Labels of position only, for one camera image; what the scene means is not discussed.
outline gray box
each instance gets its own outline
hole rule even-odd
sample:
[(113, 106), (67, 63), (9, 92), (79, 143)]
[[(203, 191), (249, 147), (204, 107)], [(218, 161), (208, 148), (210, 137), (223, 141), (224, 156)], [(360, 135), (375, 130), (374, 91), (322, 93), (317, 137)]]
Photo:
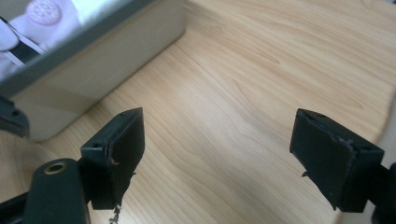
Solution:
[(183, 3), (122, 2), (0, 82), (0, 95), (27, 115), (33, 140), (49, 139), (183, 34)]

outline screw hole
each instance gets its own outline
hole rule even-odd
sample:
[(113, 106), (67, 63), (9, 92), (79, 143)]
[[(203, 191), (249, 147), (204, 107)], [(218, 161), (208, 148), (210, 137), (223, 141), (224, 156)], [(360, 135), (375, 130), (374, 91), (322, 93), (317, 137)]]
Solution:
[(18, 111), (18, 110), (14, 110), (14, 111), (12, 111), (12, 116), (15, 116), (15, 117), (17, 117), (19, 114), (20, 114), (21, 112), (20, 111)]
[(64, 162), (59, 162), (47, 167), (44, 173), (46, 175), (55, 175), (62, 172), (64, 169), (66, 169), (66, 164)]
[(101, 147), (101, 146), (102, 146), (102, 144), (100, 144), (100, 143), (95, 143), (95, 144), (93, 144), (93, 147), (95, 147), (95, 148)]

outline wooden table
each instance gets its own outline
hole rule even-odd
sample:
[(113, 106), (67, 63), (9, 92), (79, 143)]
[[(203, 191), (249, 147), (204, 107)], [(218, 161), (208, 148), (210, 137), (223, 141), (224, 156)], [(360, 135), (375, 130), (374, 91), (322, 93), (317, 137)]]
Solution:
[[(0, 134), (0, 200), (45, 161), (78, 159), (142, 106), (146, 153), (120, 223), (334, 223), (289, 153), (297, 108), (375, 141), (396, 87), (396, 6), (380, 0), (188, 0), (187, 31), (47, 142)], [(111, 211), (91, 211), (108, 223)]]

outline table surface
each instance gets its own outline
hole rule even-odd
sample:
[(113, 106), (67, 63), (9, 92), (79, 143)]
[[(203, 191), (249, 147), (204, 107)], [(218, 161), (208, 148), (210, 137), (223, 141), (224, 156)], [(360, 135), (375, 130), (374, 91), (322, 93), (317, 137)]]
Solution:
[[(143, 107), (146, 152), (120, 223), (334, 223), (289, 145), (297, 108), (376, 141), (396, 87), (396, 6), (381, 0), (188, 0), (187, 30), (66, 130), (0, 133), (0, 200), (45, 161)], [(108, 223), (111, 211), (91, 211)]]

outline black mount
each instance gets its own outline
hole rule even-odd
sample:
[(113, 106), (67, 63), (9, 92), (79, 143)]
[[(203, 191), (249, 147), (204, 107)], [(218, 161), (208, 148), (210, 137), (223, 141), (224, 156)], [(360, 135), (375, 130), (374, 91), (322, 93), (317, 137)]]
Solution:
[(396, 163), (381, 165), (384, 150), (326, 116), (299, 109), (290, 152), (333, 209), (362, 213), (375, 206), (373, 223), (396, 223)]
[[(27, 118), (0, 101), (0, 129), (28, 134)], [(30, 191), (0, 204), (0, 223), (90, 223), (93, 209), (115, 209), (145, 150), (143, 109), (118, 114), (81, 148), (81, 159), (50, 161), (35, 170)]]

